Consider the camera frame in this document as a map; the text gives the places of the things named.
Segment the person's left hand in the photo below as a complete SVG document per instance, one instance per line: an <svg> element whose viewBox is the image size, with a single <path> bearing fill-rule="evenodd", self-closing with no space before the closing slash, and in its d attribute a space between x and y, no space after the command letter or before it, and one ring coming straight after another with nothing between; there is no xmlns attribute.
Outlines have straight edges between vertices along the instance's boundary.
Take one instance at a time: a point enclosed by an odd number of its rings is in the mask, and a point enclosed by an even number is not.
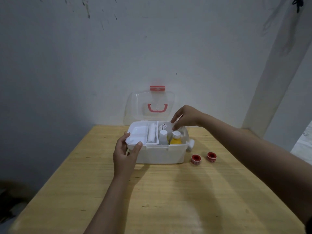
<svg viewBox="0 0 312 234"><path fill-rule="evenodd" d="M115 150L113 153L114 162L114 178L113 180L128 180L131 176L136 160L132 160L130 156L130 151L126 144L126 139L130 136L130 133L125 133L121 136L115 145Z"/></svg>

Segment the person's right hand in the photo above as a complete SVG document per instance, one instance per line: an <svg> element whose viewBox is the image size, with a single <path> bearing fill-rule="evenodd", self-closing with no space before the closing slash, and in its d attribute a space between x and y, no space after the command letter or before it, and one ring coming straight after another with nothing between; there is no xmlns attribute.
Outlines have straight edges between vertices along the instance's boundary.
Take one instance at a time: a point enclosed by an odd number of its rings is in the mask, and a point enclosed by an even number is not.
<svg viewBox="0 0 312 234"><path fill-rule="evenodd" d="M179 110L185 110L186 112L186 121L187 125L186 127L192 127L192 126L202 126L202 122L206 117L206 114L203 112L200 112L199 110L195 109L192 106L184 105Z"/></svg>

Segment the white plastic first-aid box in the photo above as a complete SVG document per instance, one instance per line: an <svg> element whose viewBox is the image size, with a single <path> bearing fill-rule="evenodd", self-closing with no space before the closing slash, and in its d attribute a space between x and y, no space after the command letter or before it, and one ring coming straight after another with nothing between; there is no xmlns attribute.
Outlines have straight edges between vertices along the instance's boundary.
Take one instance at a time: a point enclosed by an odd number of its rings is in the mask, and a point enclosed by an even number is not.
<svg viewBox="0 0 312 234"><path fill-rule="evenodd" d="M185 126L181 127L177 131L181 132L182 144L146 144L143 145L136 162L139 164L180 164L184 162L184 156L189 142L188 130ZM168 139L170 140L172 132L168 133ZM129 151L134 148L135 145L128 145Z"/></svg>

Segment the person's right forearm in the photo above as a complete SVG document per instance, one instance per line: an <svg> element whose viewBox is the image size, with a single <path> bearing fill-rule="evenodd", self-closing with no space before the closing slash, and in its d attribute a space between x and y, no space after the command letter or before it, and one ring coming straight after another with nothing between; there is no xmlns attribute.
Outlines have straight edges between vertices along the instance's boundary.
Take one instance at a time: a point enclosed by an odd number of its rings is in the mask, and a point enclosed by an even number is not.
<svg viewBox="0 0 312 234"><path fill-rule="evenodd" d="M312 229L312 165L287 150L201 113L198 124Z"/></svg>

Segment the person's left forearm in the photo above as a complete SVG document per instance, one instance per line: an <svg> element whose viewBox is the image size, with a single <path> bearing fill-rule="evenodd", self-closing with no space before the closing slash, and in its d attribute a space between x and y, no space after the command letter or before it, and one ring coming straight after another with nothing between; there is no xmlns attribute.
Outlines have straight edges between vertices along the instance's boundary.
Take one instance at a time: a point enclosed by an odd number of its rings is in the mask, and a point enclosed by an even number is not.
<svg viewBox="0 0 312 234"><path fill-rule="evenodd" d="M115 175L83 234L117 234L129 174Z"/></svg>

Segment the white packet with red print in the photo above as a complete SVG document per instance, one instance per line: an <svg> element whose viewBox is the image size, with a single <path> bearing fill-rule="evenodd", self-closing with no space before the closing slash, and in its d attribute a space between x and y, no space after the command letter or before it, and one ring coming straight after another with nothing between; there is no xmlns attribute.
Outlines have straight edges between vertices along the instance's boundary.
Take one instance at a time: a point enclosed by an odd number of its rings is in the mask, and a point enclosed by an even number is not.
<svg viewBox="0 0 312 234"><path fill-rule="evenodd" d="M158 126L158 130L165 130L168 133L173 132L173 127L174 127L174 123L171 123L169 121L160 121L159 122L159 126Z"/></svg>

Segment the yellow bottle with white cap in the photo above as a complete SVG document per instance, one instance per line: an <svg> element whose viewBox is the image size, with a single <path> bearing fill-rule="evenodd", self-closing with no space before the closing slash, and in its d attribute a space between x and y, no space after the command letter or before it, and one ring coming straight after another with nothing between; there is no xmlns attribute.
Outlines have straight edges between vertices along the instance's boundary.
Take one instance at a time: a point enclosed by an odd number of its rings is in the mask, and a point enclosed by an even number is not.
<svg viewBox="0 0 312 234"><path fill-rule="evenodd" d="M182 144L181 132L173 131L169 144L170 145L172 145L172 144Z"/></svg>

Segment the white divided inner tray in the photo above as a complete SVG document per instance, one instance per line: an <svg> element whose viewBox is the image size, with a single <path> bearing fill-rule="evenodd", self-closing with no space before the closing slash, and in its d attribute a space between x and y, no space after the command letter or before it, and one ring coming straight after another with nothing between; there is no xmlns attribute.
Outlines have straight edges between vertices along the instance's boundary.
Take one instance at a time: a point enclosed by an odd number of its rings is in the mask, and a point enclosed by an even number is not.
<svg viewBox="0 0 312 234"><path fill-rule="evenodd" d="M130 136L126 139L126 143L128 145L136 145L138 142L142 142L143 145L148 144L147 143L147 137L148 137L148 128L150 123L156 124L156 143L151 144L159 144L159 138L158 138L158 124L159 121L137 121L133 122L129 129L128 133L130 133Z"/></svg>

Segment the white capped bottle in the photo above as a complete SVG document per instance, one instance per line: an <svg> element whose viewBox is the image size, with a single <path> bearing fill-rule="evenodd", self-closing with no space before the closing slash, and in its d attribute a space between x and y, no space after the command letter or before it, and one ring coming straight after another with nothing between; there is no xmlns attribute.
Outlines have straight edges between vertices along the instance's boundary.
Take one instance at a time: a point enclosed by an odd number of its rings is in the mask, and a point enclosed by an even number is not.
<svg viewBox="0 0 312 234"><path fill-rule="evenodd" d="M168 145L168 132L166 130L159 131L159 144L160 145Z"/></svg>

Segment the white gauze roll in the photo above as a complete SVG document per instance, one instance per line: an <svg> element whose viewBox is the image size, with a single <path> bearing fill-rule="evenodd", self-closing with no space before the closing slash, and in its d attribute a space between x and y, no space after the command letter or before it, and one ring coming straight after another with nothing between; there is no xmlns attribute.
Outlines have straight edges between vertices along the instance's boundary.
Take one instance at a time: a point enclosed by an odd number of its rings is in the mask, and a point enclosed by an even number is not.
<svg viewBox="0 0 312 234"><path fill-rule="evenodd" d="M156 124L150 123L148 128L147 143L156 143Z"/></svg>

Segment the clear plastic box lid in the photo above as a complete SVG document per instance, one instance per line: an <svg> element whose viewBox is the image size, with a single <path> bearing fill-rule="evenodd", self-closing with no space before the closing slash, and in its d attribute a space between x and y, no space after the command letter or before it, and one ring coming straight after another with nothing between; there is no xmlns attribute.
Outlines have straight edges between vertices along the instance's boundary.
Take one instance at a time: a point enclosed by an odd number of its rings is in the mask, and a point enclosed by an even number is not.
<svg viewBox="0 0 312 234"><path fill-rule="evenodd" d="M135 91L127 98L123 124L131 125L136 121L170 121L175 103L171 91Z"/></svg>

